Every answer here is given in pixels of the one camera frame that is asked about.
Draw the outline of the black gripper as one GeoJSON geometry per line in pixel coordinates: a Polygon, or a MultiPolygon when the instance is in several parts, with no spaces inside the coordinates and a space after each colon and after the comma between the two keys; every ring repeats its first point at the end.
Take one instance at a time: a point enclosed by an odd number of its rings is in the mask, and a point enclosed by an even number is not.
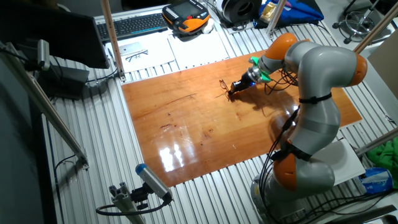
{"type": "Polygon", "coordinates": [[[228,93],[234,95],[236,93],[242,92],[243,90],[253,86],[255,82],[249,77],[242,77],[238,82],[232,82],[230,90],[228,93]]]}

